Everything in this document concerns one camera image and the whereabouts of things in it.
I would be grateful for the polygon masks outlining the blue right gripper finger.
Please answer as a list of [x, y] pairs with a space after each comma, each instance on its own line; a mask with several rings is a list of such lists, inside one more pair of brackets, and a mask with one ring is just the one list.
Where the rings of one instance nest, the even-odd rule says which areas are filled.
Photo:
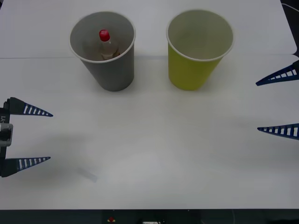
[[298, 140], [299, 139], [299, 124], [288, 124], [282, 126], [267, 126], [258, 127], [258, 131], [271, 135]]
[[257, 86], [279, 83], [279, 82], [287, 82], [299, 79], [299, 61], [295, 61], [292, 65], [289, 65], [281, 70], [278, 70], [258, 82], [256, 82]]

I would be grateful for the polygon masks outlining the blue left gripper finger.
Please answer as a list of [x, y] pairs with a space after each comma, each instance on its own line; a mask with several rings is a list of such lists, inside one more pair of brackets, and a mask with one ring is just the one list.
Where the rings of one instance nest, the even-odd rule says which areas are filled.
[[32, 116], [44, 116], [53, 117], [53, 114], [43, 110], [34, 105], [25, 103], [18, 98], [8, 98], [5, 102], [5, 108], [9, 110], [12, 115], [32, 115]]
[[5, 159], [0, 171], [1, 177], [8, 177], [16, 174], [17, 172], [31, 168], [35, 165], [49, 160], [51, 157], [36, 157], [36, 158], [13, 158]]

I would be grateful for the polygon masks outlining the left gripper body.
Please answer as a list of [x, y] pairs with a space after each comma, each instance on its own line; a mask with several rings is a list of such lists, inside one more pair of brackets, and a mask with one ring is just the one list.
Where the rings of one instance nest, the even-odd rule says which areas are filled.
[[11, 145], [10, 114], [7, 109], [0, 109], [0, 162], [6, 157], [7, 147]]

